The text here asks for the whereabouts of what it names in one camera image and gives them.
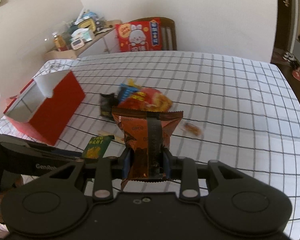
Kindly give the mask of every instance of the grid tablecloth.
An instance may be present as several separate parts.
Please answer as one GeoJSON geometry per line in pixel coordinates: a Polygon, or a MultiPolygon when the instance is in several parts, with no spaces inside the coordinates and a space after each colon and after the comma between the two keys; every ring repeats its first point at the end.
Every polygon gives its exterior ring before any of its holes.
{"type": "MultiPolygon", "coordinates": [[[[181,51],[128,52],[80,60],[47,62],[37,75],[71,69],[86,97],[56,143],[82,151],[99,130],[123,136],[114,122],[100,117],[99,94],[117,92],[127,77],[158,88],[184,111],[184,121],[200,127],[201,137],[179,127],[170,151],[201,163],[217,159],[283,191],[293,212],[285,233],[300,239],[300,104],[275,65],[238,57],[181,51]]],[[[4,117],[0,133],[27,139],[4,117]]],[[[124,146],[111,142],[105,156],[124,146]]],[[[120,188],[114,180],[114,188],[120,188]]],[[[129,182],[125,191],[176,191],[180,182],[129,182]]],[[[206,195],[205,180],[200,180],[206,195]]]]}

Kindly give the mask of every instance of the floor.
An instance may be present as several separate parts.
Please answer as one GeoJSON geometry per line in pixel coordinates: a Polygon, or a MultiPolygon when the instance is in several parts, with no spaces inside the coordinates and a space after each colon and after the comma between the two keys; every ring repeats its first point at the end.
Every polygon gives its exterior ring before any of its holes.
{"type": "Polygon", "coordinates": [[[283,54],[284,54],[284,50],[283,49],[277,49],[274,48],[273,49],[273,53],[272,53],[272,58],[271,58],[271,63],[272,64],[281,64],[281,65],[287,65],[290,66],[290,64],[283,59],[283,54]]]}
{"type": "Polygon", "coordinates": [[[300,81],[296,80],[292,76],[292,68],[290,66],[278,63],[276,63],[275,65],[280,69],[286,80],[289,82],[290,87],[292,88],[300,103],[300,81]]]}

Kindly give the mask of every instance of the screw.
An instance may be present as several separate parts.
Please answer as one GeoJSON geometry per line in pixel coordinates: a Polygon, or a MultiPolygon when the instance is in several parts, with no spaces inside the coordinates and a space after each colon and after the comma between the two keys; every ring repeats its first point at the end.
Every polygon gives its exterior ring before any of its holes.
{"type": "Polygon", "coordinates": [[[141,201],[140,199],[134,199],[134,200],[133,200],[133,203],[139,205],[139,204],[142,203],[142,201],[141,201]]]}
{"type": "Polygon", "coordinates": [[[94,195],[98,198],[107,198],[110,196],[110,192],[108,190],[100,189],[97,190],[94,195]]]}
{"type": "Polygon", "coordinates": [[[142,201],[143,201],[143,202],[150,202],[150,201],[151,201],[151,198],[149,198],[149,197],[144,197],[144,198],[142,199],[142,201]]]}
{"type": "Polygon", "coordinates": [[[188,198],[196,197],[199,193],[194,189],[186,189],[182,192],[183,196],[188,198]]]}

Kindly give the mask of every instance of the green snack package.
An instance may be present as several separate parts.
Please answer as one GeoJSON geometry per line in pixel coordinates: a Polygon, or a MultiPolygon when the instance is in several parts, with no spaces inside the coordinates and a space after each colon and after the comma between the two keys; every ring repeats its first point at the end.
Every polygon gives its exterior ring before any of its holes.
{"type": "Polygon", "coordinates": [[[114,135],[92,137],[81,157],[88,159],[102,158],[113,139],[114,135]]]}

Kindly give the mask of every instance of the white wall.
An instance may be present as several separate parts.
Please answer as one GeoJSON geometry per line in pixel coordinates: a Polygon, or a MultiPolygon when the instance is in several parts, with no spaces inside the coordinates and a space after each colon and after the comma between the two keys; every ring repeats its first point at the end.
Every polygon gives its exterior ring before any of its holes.
{"type": "Polygon", "coordinates": [[[270,62],[277,0],[81,0],[107,19],[161,16],[175,21],[178,50],[270,62]]]}
{"type": "Polygon", "coordinates": [[[45,37],[61,21],[76,18],[80,0],[2,0],[0,5],[0,118],[6,98],[16,95],[43,66],[45,37]]]}

